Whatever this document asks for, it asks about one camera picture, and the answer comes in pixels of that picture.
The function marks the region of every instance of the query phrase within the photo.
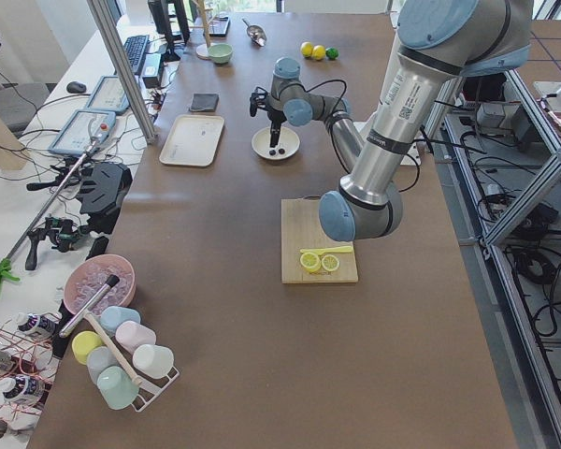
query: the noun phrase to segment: reacher grabber tool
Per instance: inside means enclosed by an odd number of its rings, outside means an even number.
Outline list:
[[[21,245],[27,240],[27,233],[29,231],[33,230],[34,227],[36,227],[37,222],[39,222],[39,220],[41,220],[44,217],[44,214],[46,213],[46,211],[48,210],[50,205],[54,202],[54,200],[58,197],[58,195],[67,186],[68,180],[77,172],[79,167],[81,167],[83,165],[83,163],[88,158],[92,157],[92,155],[94,155],[94,153],[98,150],[101,142],[103,141],[102,137],[107,132],[108,132],[108,127],[104,123],[102,123],[99,126],[99,128],[97,129],[97,131],[95,132],[95,134],[93,134],[90,137],[90,145],[81,154],[78,161],[70,168],[70,170],[68,171],[66,176],[63,178],[61,183],[58,185],[58,187],[54,191],[54,193],[52,193],[52,195],[50,196],[48,201],[46,201],[46,204],[44,204],[44,206],[41,208],[41,210],[37,213],[36,218],[34,218],[31,221],[31,223],[29,224],[29,226],[27,226],[27,228],[23,231],[21,237],[17,240],[15,245],[12,247],[10,252],[7,254],[7,256],[0,261],[0,284],[2,283],[2,280],[4,278],[7,278],[10,281],[15,281],[15,282],[20,280],[16,276],[13,276],[12,273],[10,273],[10,270],[12,268],[12,266],[11,266],[12,257],[19,250],[19,248],[21,248]]]

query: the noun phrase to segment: computer mouse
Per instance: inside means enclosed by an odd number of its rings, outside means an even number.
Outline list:
[[[79,81],[71,81],[66,85],[66,91],[70,94],[85,94],[87,86]]]

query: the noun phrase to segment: bottle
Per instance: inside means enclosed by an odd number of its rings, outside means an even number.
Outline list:
[[[19,313],[16,321],[20,332],[32,340],[46,340],[56,332],[56,323],[44,315]]]
[[[0,381],[0,391],[7,402],[43,410],[50,384],[32,376],[6,377]]]
[[[11,353],[0,349],[0,376],[8,374],[25,374],[28,372],[36,372],[36,366],[29,360],[18,358]]]

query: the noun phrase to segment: wooden stick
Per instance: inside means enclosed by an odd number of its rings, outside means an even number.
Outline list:
[[[143,379],[136,373],[131,364],[127,362],[127,359],[124,358],[124,355],[122,355],[121,351],[119,351],[119,348],[117,348],[116,344],[114,344],[114,341],[112,341],[104,328],[102,328],[102,326],[95,319],[95,316],[90,311],[87,311],[83,315],[83,318],[85,318],[89,322],[89,324],[92,325],[95,333],[100,336],[100,339],[102,339],[104,344],[106,344],[109,350],[112,351],[118,362],[121,364],[122,369],[124,369],[124,372],[126,372],[131,378],[133,384],[137,386],[141,385]]]
[[[211,41],[209,38],[209,22],[208,15],[206,14],[206,6],[204,5],[204,0],[191,0],[199,9],[199,17],[202,20],[202,28],[204,28],[204,38],[206,39],[206,46],[209,48]]]

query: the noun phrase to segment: lemon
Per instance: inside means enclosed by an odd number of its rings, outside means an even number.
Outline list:
[[[324,48],[324,45],[315,46],[311,53],[311,57],[314,58],[316,61],[322,61],[322,59],[324,59],[325,56],[326,56],[326,49]]]
[[[340,263],[335,255],[327,254],[322,258],[321,265],[326,271],[332,272],[338,270]]]
[[[313,50],[314,44],[312,44],[311,42],[304,42],[303,44],[301,44],[301,54],[303,54],[305,58],[310,58]]]
[[[318,271],[321,265],[320,257],[318,257],[318,254],[314,253],[301,254],[301,257],[299,257],[299,263],[308,273]]]

